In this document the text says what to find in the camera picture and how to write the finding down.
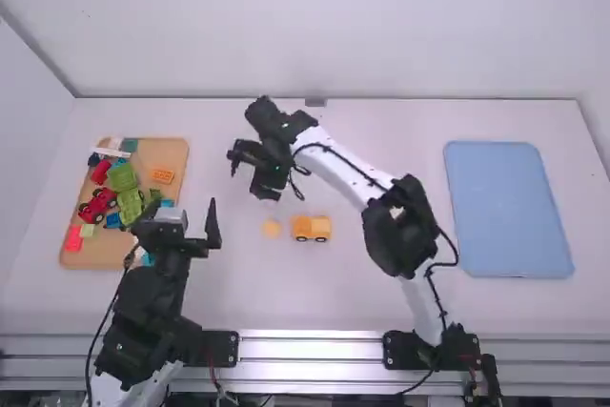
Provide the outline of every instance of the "red toy car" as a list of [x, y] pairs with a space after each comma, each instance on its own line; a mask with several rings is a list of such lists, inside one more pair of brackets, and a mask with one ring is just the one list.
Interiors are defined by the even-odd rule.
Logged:
[[112, 163], [108, 159], [102, 159], [98, 165], [93, 169], [93, 173], [91, 174], [91, 181], [97, 183], [102, 186], [106, 181], [106, 172], [111, 167]]
[[78, 206], [78, 216], [89, 224], [99, 224], [104, 221], [108, 209], [116, 207], [116, 193], [108, 188], [97, 188], [89, 203]]

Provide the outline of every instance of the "wooden board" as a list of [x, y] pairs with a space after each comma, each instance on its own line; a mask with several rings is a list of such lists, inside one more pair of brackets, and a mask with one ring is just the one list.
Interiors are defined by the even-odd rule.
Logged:
[[[144, 192], [147, 199], [150, 197], [149, 188], [157, 188], [161, 190], [164, 198], [173, 199], [177, 204], [189, 155], [188, 143], [182, 138], [140, 138], [138, 140], [137, 151], [132, 153], [130, 158], [130, 162], [137, 173], [138, 188]], [[97, 146], [106, 147], [109, 141], [108, 137], [104, 138], [100, 140]], [[164, 185], [150, 179], [150, 169], [157, 167], [175, 172], [171, 184]], [[104, 229], [104, 223], [95, 227], [93, 237], [83, 238], [80, 251], [68, 252], [64, 250], [68, 228], [73, 224], [84, 224], [84, 221], [77, 214], [78, 205], [82, 202], [88, 202], [92, 198], [93, 190], [98, 188], [90, 179], [92, 171], [93, 168], [89, 169], [87, 176], [85, 176], [78, 200], [74, 205], [74, 212], [59, 254], [59, 262], [67, 269], [121, 270], [123, 268], [123, 258], [133, 246], [133, 236], [118, 229]]]

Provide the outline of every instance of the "yellow toy car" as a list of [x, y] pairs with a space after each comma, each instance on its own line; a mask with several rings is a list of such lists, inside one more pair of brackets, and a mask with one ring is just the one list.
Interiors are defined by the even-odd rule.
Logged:
[[299, 215], [293, 218], [293, 238], [299, 242], [326, 242], [331, 238], [331, 218]]

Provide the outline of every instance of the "blue tray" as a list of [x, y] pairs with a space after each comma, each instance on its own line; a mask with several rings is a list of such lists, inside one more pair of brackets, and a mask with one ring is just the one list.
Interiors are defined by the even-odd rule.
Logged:
[[536, 147], [450, 142], [445, 165], [461, 267], [472, 276], [566, 278], [572, 256]]

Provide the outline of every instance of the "metal rail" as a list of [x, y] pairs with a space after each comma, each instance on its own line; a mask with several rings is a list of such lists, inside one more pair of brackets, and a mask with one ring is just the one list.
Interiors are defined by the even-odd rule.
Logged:
[[[240, 393], [393, 394], [417, 372], [381, 364], [381, 334], [337, 331], [242, 331], [239, 363], [218, 371]], [[82, 390], [91, 336], [0, 335], [0, 390]], [[481, 336], [498, 359], [506, 396], [610, 397], [610, 336]], [[417, 395], [457, 396], [462, 377], [435, 374]], [[173, 391], [211, 392], [204, 368], [185, 368]]]

